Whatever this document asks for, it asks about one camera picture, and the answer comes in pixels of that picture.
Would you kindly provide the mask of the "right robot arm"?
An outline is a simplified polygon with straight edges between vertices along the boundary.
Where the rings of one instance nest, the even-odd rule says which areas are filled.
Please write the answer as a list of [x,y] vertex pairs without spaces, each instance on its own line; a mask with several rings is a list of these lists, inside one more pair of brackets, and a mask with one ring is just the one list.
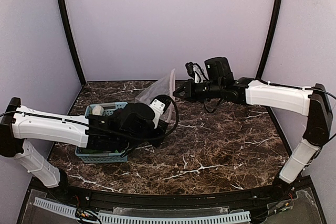
[[333,113],[329,101],[332,95],[324,85],[296,87],[266,82],[260,78],[234,79],[228,59],[215,57],[199,64],[186,63],[190,77],[173,95],[189,102],[203,103],[220,99],[240,105],[260,105],[298,113],[307,117],[302,140],[279,171],[275,186],[292,184],[302,170],[310,164],[321,149],[333,139],[331,127]]

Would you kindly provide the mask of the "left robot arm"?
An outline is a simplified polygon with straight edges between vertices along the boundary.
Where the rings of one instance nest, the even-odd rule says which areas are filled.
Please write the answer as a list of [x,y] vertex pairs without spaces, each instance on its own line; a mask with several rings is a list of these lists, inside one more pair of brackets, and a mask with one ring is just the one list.
[[162,117],[170,105],[167,96],[159,95],[149,104],[126,103],[113,110],[91,105],[85,115],[66,116],[39,112],[12,98],[1,114],[1,156],[16,159],[47,188],[64,187],[66,173],[46,161],[29,139],[126,156],[143,142],[154,146],[162,142],[167,129]]

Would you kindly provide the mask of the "clear zip top bag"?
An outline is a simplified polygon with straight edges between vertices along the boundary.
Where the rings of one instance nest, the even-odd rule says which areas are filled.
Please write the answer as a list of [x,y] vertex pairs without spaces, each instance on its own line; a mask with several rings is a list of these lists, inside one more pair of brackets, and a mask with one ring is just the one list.
[[[142,91],[135,99],[135,103],[143,103],[146,105],[150,105],[150,103],[154,100],[154,98],[158,95],[169,95],[173,100],[173,92],[175,91],[175,69],[173,69],[169,74],[154,82],[152,85],[147,87],[144,91]],[[169,123],[172,117],[173,105],[169,103],[170,106],[167,109],[164,109],[165,113],[160,116],[159,120],[165,121]]]

